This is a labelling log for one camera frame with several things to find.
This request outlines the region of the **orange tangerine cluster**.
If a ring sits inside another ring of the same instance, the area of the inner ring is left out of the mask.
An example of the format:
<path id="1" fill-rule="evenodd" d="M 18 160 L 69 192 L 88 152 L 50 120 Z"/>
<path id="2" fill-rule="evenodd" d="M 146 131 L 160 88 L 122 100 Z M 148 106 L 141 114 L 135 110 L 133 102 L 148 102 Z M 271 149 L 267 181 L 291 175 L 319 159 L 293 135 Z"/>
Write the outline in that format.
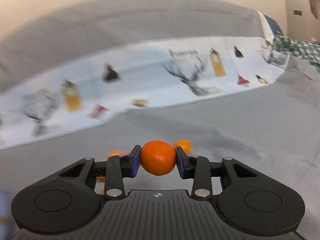
<path id="1" fill-rule="evenodd" d="M 149 141 L 142 147 L 140 164 L 146 172 L 154 176 L 169 174 L 176 165 L 175 150 L 167 142 Z"/>
<path id="2" fill-rule="evenodd" d="M 182 150 L 188 155 L 192 150 L 192 143 L 187 139 L 176 140 L 174 143 L 174 148 L 181 147 Z"/>

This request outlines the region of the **deer print white cloth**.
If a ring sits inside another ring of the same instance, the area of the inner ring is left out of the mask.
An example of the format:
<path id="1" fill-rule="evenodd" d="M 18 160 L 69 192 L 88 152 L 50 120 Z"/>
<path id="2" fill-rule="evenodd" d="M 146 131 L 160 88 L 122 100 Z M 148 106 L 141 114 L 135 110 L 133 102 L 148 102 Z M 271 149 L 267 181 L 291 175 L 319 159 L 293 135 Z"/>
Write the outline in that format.
<path id="1" fill-rule="evenodd" d="M 275 83 L 289 58 L 259 33 L 130 42 L 41 71 L 1 93 L 1 149 L 101 126 L 125 112 L 210 100 Z"/>

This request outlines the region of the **green checkered cloth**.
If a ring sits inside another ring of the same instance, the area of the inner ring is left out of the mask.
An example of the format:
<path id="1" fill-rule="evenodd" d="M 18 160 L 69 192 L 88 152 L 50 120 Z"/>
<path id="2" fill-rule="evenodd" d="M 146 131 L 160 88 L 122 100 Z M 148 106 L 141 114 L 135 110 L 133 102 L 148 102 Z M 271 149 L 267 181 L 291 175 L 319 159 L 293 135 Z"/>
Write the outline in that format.
<path id="1" fill-rule="evenodd" d="M 273 39 L 273 48 L 282 54 L 297 57 L 320 70 L 320 45 L 311 42 L 292 40 L 279 31 Z"/>

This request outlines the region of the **grey sofa cover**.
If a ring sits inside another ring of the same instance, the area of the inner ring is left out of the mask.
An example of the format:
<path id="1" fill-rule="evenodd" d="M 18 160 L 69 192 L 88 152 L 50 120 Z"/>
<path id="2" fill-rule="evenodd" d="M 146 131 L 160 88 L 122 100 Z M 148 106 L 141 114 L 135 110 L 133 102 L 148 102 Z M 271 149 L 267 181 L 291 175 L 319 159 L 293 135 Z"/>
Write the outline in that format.
<path id="1" fill-rule="evenodd" d="M 213 0 L 96 0 L 60 9 L 1 35 L 1 64 L 35 73 L 123 41 L 209 30 Z M 108 124 L 1 152 L 1 187 L 16 194 L 84 156 L 103 159 L 149 139 L 186 136 L 213 160 L 231 156 L 292 187 L 306 204 L 298 231 L 319 239 L 319 76 L 290 72 L 251 92 L 165 109 L 131 111 Z"/>

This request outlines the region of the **light blue plate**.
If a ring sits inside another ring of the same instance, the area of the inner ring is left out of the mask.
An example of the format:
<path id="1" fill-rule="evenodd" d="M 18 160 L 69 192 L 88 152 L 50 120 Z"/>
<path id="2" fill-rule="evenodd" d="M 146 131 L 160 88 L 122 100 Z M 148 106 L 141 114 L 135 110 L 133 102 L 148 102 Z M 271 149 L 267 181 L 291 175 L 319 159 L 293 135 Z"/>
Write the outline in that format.
<path id="1" fill-rule="evenodd" d="M 1 191 L 1 232 L 7 231 L 12 225 L 11 194 Z"/>

